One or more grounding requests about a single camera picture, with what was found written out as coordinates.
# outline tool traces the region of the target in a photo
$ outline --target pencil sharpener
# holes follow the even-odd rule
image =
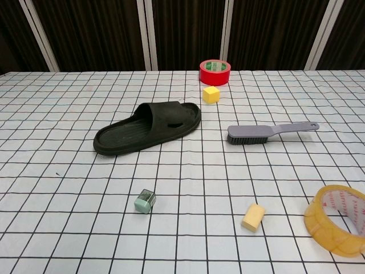
[[[138,195],[137,199],[135,200],[136,211],[147,214],[155,204],[155,201],[155,193],[149,190],[142,190],[140,195]]]

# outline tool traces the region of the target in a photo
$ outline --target black slipper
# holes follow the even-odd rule
[[[103,155],[139,151],[185,136],[200,120],[200,109],[193,103],[143,103],[128,119],[99,130],[94,149]]]

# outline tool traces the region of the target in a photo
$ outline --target brush bristles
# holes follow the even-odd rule
[[[232,138],[228,135],[230,144],[264,144],[267,142],[267,137],[263,138]]]

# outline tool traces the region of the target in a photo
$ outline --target dark brown curtain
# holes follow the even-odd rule
[[[328,0],[234,1],[228,62],[235,70],[302,70]]]
[[[365,1],[345,0],[318,70],[365,69]]]
[[[19,1],[0,1],[0,75],[49,71]]]
[[[33,0],[61,71],[145,70],[135,0]]]
[[[198,70],[219,59],[224,0],[152,0],[159,70]]]

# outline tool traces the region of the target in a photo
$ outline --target gray brush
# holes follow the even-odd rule
[[[279,124],[277,126],[229,126],[228,142],[231,144],[263,144],[275,134],[319,129],[313,122]]]

